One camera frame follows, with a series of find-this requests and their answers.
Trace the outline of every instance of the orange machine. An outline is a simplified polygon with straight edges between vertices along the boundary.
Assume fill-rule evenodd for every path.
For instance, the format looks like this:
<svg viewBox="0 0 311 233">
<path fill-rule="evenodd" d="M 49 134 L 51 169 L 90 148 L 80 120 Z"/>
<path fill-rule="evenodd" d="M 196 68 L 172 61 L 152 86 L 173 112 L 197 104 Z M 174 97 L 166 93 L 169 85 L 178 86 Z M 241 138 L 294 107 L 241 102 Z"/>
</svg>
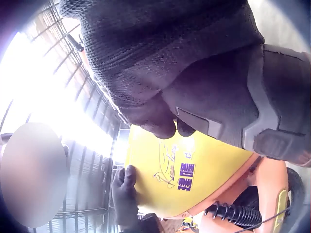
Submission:
<svg viewBox="0 0 311 233">
<path fill-rule="evenodd" d="M 284 161 L 261 157 L 198 131 L 187 138 L 176 132 L 161 140 L 132 126 L 128 164 L 137 168 L 140 212 L 168 219 L 193 217 L 200 233 L 278 233 L 291 203 L 289 181 L 301 184 Z"/>
</svg>

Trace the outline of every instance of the knit glove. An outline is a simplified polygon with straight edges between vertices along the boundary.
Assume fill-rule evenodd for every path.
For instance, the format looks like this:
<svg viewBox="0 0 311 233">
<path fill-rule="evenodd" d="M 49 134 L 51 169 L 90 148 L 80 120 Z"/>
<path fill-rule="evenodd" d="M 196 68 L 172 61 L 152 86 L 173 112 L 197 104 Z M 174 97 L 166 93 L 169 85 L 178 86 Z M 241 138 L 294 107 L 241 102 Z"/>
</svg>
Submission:
<svg viewBox="0 0 311 233">
<path fill-rule="evenodd" d="M 124 229 L 138 226 L 138 207 L 136 202 L 136 169 L 129 165 L 125 170 L 117 171 L 112 182 L 112 199 L 116 215 L 116 224 Z"/>
<path fill-rule="evenodd" d="M 187 67 L 263 42 L 247 0 L 61 0 L 59 6 L 61 15 L 80 20 L 90 67 L 127 121 L 161 139 L 175 134 L 173 120 L 182 136 L 194 132 L 161 96 Z"/>
</svg>

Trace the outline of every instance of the wire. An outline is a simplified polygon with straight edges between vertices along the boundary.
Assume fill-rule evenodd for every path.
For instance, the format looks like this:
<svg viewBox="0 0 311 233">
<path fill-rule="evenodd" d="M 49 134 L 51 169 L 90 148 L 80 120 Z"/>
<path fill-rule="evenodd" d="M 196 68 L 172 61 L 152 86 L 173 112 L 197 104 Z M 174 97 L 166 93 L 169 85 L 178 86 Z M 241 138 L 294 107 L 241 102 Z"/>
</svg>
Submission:
<svg viewBox="0 0 311 233">
<path fill-rule="evenodd" d="M 258 224 L 256 224 L 256 225 L 254 225 L 254 226 L 250 226 L 250 227 L 245 228 L 245 229 L 243 229 L 243 230 L 236 231 L 236 232 L 234 232 L 234 233 L 244 232 L 244 231 L 253 229 L 253 228 L 257 227 L 257 226 L 260 226 L 261 224 L 263 224 L 263 223 L 265 223 L 265 222 L 267 222 L 267 221 L 270 221 L 271 219 L 274 219 L 275 217 L 279 216 L 280 214 L 284 213 L 285 211 L 287 211 L 287 210 L 289 210 L 289 209 L 290 209 L 290 207 L 286 208 L 285 210 L 282 210 L 281 212 L 277 213 L 276 215 L 273 215 L 272 217 L 266 219 L 265 221 L 262 221 L 262 222 L 260 222 L 260 223 L 258 223 Z"/>
</svg>

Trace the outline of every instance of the metal grid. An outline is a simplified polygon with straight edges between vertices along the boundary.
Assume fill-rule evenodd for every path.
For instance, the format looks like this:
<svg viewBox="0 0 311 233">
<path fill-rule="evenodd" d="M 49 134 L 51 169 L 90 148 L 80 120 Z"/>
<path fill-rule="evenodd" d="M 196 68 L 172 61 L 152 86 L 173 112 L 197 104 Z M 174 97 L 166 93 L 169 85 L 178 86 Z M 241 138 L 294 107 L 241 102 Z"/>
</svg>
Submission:
<svg viewBox="0 0 311 233">
<path fill-rule="evenodd" d="M 110 148 L 110 155 L 107 157 L 89 150 L 75 140 L 65 140 L 60 136 L 62 142 L 70 148 L 72 178 L 68 181 L 63 206 L 54 219 L 46 226 L 33 228 L 31 231 L 36 233 L 105 232 L 107 223 L 103 220 L 108 218 L 113 148 L 121 121 L 99 87 L 91 80 L 79 54 L 66 38 L 67 33 L 76 30 L 79 25 L 67 32 L 63 19 L 57 12 L 57 5 L 58 2 L 50 1 L 33 17 L 32 23 L 23 32 L 32 43 L 45 43 L 48 46 L 46 52 L 42 54 L 43 57 L 49 56 L 52 52 L 59 54 L 61 59 L 53 70 L 53 75 L 57 75 L 60 69 L 68 70 L 68 77 L 63 78 L 64 88 L 67 89 L 71 86 L 71 89 L 76 90 L 75 102 L 79 102 L 83 106 L 84 113 L 89 115 L 113 140 L 110 145 L 107 145 Z M 4 112 L 0 133 L 6 133 L 1 131 L 8 121 L 8 115 L 13 105 L 14 99 L 9 102 Z M 31 114 L 31 112 L 28 114 L 24 122 L 31 121 Z M 70 187 L 70 182 L 76 182 L 76 184 Z M 81 196 L 85 184 L 92 184 L 93 187 L 96 187 L 96 196 L 92 196 L 94 193 L 87 193 L 84 197 L 86 201 L 82 202 Z M 90 203 L 91 199 L 96 199 L 97 203 Z"/>
</svg>

